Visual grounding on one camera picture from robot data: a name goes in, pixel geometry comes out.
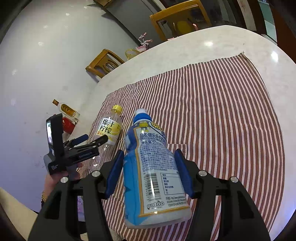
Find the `person's left hand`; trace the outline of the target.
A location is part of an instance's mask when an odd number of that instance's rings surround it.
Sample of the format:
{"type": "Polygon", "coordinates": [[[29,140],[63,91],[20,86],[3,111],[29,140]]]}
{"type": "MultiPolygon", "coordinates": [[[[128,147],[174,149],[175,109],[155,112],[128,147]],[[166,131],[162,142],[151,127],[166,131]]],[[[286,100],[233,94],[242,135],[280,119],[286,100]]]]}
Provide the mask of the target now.
{"type": "Polygon", "coordinates": [[[53,175],[47,174],[45,177],[44,190],[42,193],[42,201],[46,201],[50,193],[54,190],[61,178],[68,176],[67,171],[56,173],[53,175]]]}

